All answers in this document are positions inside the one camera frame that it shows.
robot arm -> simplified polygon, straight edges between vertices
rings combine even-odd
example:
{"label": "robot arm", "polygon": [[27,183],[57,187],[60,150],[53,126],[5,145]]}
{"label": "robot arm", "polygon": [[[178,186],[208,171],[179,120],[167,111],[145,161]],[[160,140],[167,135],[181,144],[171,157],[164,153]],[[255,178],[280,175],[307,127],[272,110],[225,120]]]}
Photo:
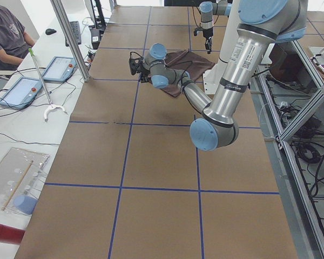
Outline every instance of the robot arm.
{"label": "robot arm", "polygon": [[141,81],[150,74],[157,88],[168,84],[179,87],[203,116],[190,127],[192,142],[199,149],[209,151],[230,145],[239,134],[233,114],[269,44],[301,38],[306,31],[306,12],[307,0],[241,0],[239,38],[213,100],[185,71],[166,68],[166,49],[161,44],[153,45],[138,63],[130,59],[131,73],[140,72]]}
{"label": "robot arm", "polygon": [[212,48],[212,37],[214,36],[214,22],[213,15],[226,15],[228,16],[231,12],[232,4],[228,4],[226,0],[222,0],[218,3],[212,2],[202,2],[199,5],[200,10],[200,27],[194,29],[193,34],[198,35],[200,31],[203,32],[203,37],[205,38],[205,49],[207,53],[211,53]]}

blue cup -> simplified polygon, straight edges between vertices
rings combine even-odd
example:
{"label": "blue cup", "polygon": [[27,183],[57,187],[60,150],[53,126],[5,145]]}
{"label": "blue cup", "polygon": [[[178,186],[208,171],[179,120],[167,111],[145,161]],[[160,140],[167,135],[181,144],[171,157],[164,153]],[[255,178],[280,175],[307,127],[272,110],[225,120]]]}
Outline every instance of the blue cup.
{"label": "blue cup", "polygon": [[37,199],[26,196],[26,195],[19,195],[15,197],[13,204],[17,209],[21,212],[31,215],[37,203]]}

computer mouse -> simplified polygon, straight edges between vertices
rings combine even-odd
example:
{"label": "computer mouse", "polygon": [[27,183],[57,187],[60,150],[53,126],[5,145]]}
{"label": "computer mouse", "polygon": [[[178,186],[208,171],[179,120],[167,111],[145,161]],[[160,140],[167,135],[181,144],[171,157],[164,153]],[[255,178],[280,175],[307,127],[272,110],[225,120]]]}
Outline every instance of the computer mouse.
{"label": "computer mouse", "polygon": [[48,28],[48,29],[45,30],[45,34],[47,34],[47,35],[51,35],[51,34],[53,34],[55,32],[56,32],[56,30],[51,29],[51,28]]}

red cylinder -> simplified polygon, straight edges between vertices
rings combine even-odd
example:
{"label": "red cylinder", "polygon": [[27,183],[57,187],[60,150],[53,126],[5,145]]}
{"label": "red cylinder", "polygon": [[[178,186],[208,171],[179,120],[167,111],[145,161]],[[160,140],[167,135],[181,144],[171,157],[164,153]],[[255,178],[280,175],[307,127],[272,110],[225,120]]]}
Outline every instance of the red cylinder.
{"label": "red cylinder", "polygon": [[6,244],[20,244],[25,230],[0,224],[0,242]]}

person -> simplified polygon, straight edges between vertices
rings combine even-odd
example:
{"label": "person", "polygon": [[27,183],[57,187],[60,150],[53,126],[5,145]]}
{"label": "person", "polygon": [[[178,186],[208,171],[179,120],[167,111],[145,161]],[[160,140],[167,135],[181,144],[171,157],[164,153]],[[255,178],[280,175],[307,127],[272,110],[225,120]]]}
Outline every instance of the person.
{"label": "person", "polygon": [[16,70],[34,44],[17,17],[0,5],[0,70]]}

